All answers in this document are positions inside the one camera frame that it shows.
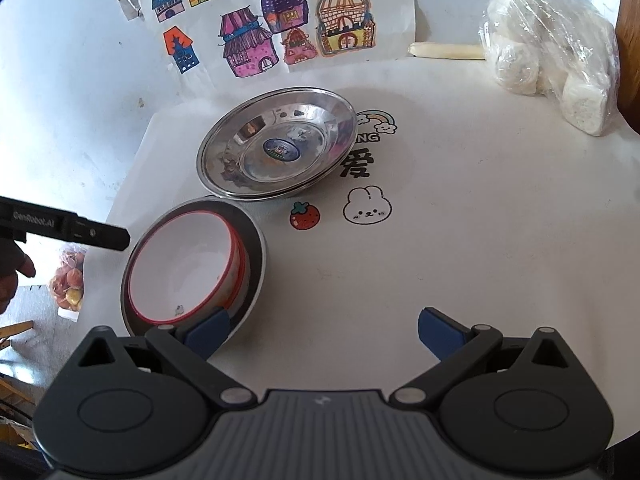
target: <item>white food in plastic bag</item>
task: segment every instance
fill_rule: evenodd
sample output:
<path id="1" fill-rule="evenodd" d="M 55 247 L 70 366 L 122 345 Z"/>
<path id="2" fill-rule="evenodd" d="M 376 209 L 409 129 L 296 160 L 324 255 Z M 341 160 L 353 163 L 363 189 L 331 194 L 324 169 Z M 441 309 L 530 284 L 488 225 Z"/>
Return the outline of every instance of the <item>white food in plastic bag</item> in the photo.
<path id="1" fill-rule="evenodd" d="M 533 95 L 538 90 L 540 60 L 534 47 L 495 34 L 486 60 L 501 86 L 524 95 Z"/>
<path id="2" fill-rule="evenodd" d="M 601 135 L 616 112 L 620 57 L 613 26 L 585 0 L 489 0 L 480 37 L 512 92 L 555 97 L 564 118 Z"/>
<path id="3" fill-rule="evenodd" d="M 560 109 L 562 115 L 576 128 L 599 135 L 607 113 L 609 85 L 587 83 L 575 73 L 569 74 L 564 85 Z"/>

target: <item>rolling pin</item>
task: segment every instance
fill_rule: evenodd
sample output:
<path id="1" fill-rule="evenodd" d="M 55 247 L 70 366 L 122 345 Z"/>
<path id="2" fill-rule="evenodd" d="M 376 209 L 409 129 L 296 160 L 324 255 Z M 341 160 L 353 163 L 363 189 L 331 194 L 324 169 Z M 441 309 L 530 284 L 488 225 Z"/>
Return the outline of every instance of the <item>rolling pin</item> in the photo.
<path id="1" fill-rule="evenodd" d="M 460 45 L 431 43 L 412 43 L 409 54 L 415 57 L 431 57 L 435 59 L 484 59 L 484 49 L 481 44 Z"/>

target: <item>blue gripper pad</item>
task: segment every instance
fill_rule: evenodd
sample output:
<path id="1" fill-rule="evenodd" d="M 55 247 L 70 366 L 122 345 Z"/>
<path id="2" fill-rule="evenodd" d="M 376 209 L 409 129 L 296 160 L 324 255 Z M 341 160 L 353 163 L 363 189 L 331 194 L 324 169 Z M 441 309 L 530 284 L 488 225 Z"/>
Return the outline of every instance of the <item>blue gripper pad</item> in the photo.
<path id="1" fill-rule="evenodd" d="M 231 332 L 229 314 L 223 308 L 213 316 L 207 317 L 202 323 L 194 327 L 184 338 L 184 345 L 191 351 L 209 359 Z"/>
<path id="2" fill-rule="evenodd" d="M 425 308 L 418 318 L 418 337 L 443 361 L 468 341 L 471 330 L 434 308 Z"/>

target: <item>metal screw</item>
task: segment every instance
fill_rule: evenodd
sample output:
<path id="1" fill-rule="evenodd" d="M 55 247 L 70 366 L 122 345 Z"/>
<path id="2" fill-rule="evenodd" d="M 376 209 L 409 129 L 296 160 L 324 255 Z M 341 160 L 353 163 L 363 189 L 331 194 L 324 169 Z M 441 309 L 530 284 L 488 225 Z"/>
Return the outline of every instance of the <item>metal screw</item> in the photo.
<path id="1" fill-rule="evenodd" d="M 394 395 L 396 400 L 403 404 L 418 404 L 427 398 L 427 394 L 420 388 L 400 388 Z"/>
<path id="2" fill-rule="evenodd" d="M 227 388 L 220 394 L 220 399 L 227 404 L 246 404 L 253 396 L 246 388 Z"/>

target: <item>red rim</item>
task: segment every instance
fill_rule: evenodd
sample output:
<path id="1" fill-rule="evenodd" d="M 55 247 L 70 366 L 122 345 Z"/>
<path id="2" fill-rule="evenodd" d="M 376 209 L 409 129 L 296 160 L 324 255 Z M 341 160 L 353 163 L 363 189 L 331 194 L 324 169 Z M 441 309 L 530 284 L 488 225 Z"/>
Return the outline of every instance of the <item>red rim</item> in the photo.
<path id="1" fill-rule="evenodd" d="M 246 258 L 244 257 L 244 247 L 242 244 L 238 244 L 238 250 L 240 251 L 240 264 L 238 266 L 238 278 L 236 279 L 236 284 L 234 285 L 233 290 L 231 291 L 231 296 L 229 297 L 226 305 L 223 306 L 225 310 L 229 310 L 231 306 L 234 304 L 234 301 L 238 297 L 240 293 L 240 288 L 242 287 L 242 282 L 244 282 L 244 272 L 246 270 Z"/>
<path id="2" fill-rule="evenodd" d="M 140 253 L 142 252 L 142 249 L 145 248 L 146 244 L 149 242 L 149 240 L 151 240 L 151 238 L 154 236 L 154 234 L 156 234 L 158 232 L 158 230 L 160 228 L 164 227 L 165 225 L 168 225 L 172 221 L 177 220 L 178 218 L 180 218 L 182 216 L 190 215 L 190 214 L 193 214 L 193 213 L 210 214 L 210 215 L 213 215 L 213 216 L 217 216 L 219 219 L 221 219 L 223 221 L 223 223 L 225 224 L 226 228 L 228 229 L 228 232 L 229 232 L 229 235 L 230 235 L 230 238 L 231 238 L 231 251 L 230 251 L 231 257 L 226 262 L 225 270 L 222 273 L 222 275 L 220 276 L 220 279 L 218 280 L 218 284 L 207 295 L 207 297 L 202 302 L 200 302 L 196 307 L 194 307 L 193 309 L 191 309 L 186 314 L 183 314 L 180 317 L 174 317 L 174 318 L 166 319 L 166 320 L 149 319 L 148 317 L 146 317 L 144 314 L 142 314 L 136 308 L 136 305 L 133 303 L 133 299 L 131 297 L 131 275 L 133 273 L 133 267 L 136 265 L 136 260 L 140 256 Z M 140 245 L 140 248 L 137 249 L 135 257 L 130 262 L 129 273 L 127 275 L 127 299 L 129 300 L 129 304 L 131 306 L 131 309 L 136 314 L 136 316 L 138 316 L 140 319 L 148 322 L 149 324 L 153 324 L 153 325 L 162 325 L 162 324 L 166 324 L 166 323 L 174 323 L 174 322 L 177 322 L 177 321 L 181 321 L 181 320 L 191 316 L 192 314 L 195 314 L 198 310 L 200 310 L 203 306 L 205 306 L 209 302 L 209 300 L 213 297 L 213 295 L 215 295 L 215 293 L 220 289 L 220 286 L 222 285 L 222 283 L 225 281 L 226 276 L 228 275 L 229 270 L 231 269 L 231 263 L 234 260 L 233 256 L 234 256 L 234 252 L 236 250 L 236 245 L 238 245 L 238 234 L 236 233 L 236 230 L 233 229 L 233 227 L 231 227 L 229 222 L 227 222 L 226 219 L 223 216 L 221 216 L 221 215 L 219 215 L 217 213 L 214 213 L 213 211 L 200 210 L 200 209 L 199 210 L 194 210 L 194 211 L 187 211 L 185 213 L 179 214 L 178 216 L 175 216 L 175 217 L 171 218 L 170 220 L 168 220 L 167 222 L 164 222 L 163 224 L 160 224 L 160 225 L 156 226 L 156 228 L 153 229 L 153 231 L 151 231 L 148 234 L 148 236 L 147 236 L 146 240 L 144 241 L 144 243 L 142 245 Z"/>

